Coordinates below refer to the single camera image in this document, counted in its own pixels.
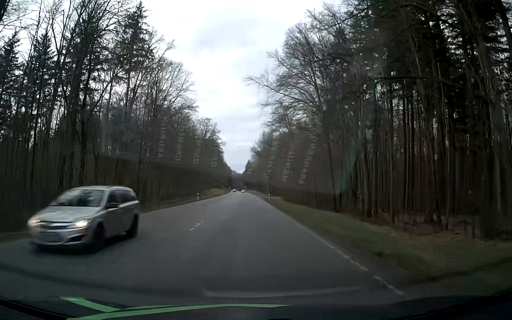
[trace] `car side window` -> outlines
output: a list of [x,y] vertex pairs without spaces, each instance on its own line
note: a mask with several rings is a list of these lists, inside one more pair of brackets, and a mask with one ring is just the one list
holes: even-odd
[[123,203],[122,199],[120,199],[119,193],[117,190],[111,190],[108,194],[108,201],[106,201],[106,204],[108,203]]
[[120,203],[126,203],[126,202],[131,201],[129,191],[124,190],[124,189],[118,189],[118,190],[115,190],[114,192],[118,194]]
[[137,198],[135,197],[135,194],[132,191],[126,190],[126,193],[127,193],[128,201],[136,201],[137,200]]

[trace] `asphalt road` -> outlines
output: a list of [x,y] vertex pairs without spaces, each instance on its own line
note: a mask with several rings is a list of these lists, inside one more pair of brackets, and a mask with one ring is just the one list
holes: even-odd
[[249,193],[141,215],[138,237],[99,253],[0,244],[0,295],[133,303],[385,303],[381,274]]

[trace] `grass verge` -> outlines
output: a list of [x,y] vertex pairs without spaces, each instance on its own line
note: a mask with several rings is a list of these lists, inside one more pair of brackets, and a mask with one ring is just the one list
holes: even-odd
[[[223,195],[225,193],[226,193],[225,190],[217,189],[217,188],[205,190],[199,195],[199,200],[207,200],[210,198],[214,198],[216,196]],[[147,212],[152,212],[155,210],[165,209],[165,208],[169,208],[169,207],[180,206],[182,204],[187,204],[187,203],[195,202],[195,201],[197,201],[196,195],[175,198],[175,199],[170,199],[170,200],[164,200],[164,201],[147,201],[142,205],[142,211],[145,214]]]
[[491,272],[512,263],[512,243],[468,241],[448,232],[411,235],[348,214],[317,210],[278,198],[271,199],[270,204],[350,252],[376,256],[400,267],[409,283]]

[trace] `cloudy sky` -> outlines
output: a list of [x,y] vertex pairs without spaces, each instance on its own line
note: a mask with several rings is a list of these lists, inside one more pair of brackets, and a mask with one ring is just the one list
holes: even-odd
[[244,171],[250,147],[260,134],[265,95],[243,77],[258,75],[270,62],[266,52],[280,49],[284,32],[320,9],[323,0],[159,1],[143,0],[148,23],[176,48],[169,56],[192,71],[199,115],[217,122],[226,162]]

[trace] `distant car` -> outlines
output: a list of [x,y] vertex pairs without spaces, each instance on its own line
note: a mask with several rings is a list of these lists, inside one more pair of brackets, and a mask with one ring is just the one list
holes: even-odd
[[101,249],[106,238],[137,236],[141,204],[132,189],[92,185],[65,191],[27,222],[29,238],[39,248]]

